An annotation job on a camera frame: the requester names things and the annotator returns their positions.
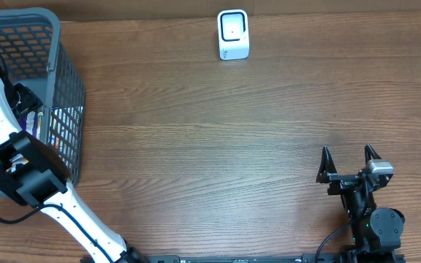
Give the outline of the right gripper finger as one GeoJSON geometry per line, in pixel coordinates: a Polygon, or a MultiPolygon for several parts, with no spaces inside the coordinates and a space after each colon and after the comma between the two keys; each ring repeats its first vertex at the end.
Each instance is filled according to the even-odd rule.
{"type": "Polygon", "coordinates": [[[332,176],[337,176],[337,170],[335,168],[334,161],[330,155],[327,146],[322,149],[322,158],[319,166],[319,170],[316,176],[317,183],[329,183],[332,176]]]}
{"type": "Polygon", "coordinates": [[[373,149],[368,143],[364,147],[365,163],[367,164],[370,160],[381,159],[381,156],[373,149]]]}

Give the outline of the red purple Carefree pack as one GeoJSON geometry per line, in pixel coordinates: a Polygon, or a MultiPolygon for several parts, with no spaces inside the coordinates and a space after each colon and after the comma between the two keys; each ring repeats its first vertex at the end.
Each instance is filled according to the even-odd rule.
{"type": "Polygon", "coordinates": [[[41,110],[32,111],[18,120],[18,123],[23,130],[27,131],[33,137],[39,139],[42,129],[41,126],[43,116],[43,111],[41,110]]]}

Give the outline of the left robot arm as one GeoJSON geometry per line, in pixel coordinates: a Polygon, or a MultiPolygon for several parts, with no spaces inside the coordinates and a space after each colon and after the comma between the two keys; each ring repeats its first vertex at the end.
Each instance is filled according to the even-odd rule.
{"type": "Polygon", "coordinates": [[[90,262],[146,262],[136,248],[106,226],[77,194],[61,158],[23,129],[19,120],[42,106],[13,85],[0,59],[0,191],[31,212],[0,223],[18,224],[38,212],[58,222],[89,254],[90,262]]]}

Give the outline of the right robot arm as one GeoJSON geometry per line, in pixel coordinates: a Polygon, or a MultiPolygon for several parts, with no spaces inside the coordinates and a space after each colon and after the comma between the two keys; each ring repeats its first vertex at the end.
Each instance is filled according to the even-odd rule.
{"type": "Polygon", "coordinates": [[[323,147],[317,183],[329,185],[329,195],[339,195],[348,222],[329,234],[314,254],[314,262],[405,262],[395,251],[401,247],[405,216],[397,209],[377,207],[373,193],[393,177],[392,164],[367,144],[365,166],[352,175],[339,175],[328,147],[323,147]],[[353,244],[328,256],[322,249],[334,237],[350,229],[353,244]]]}

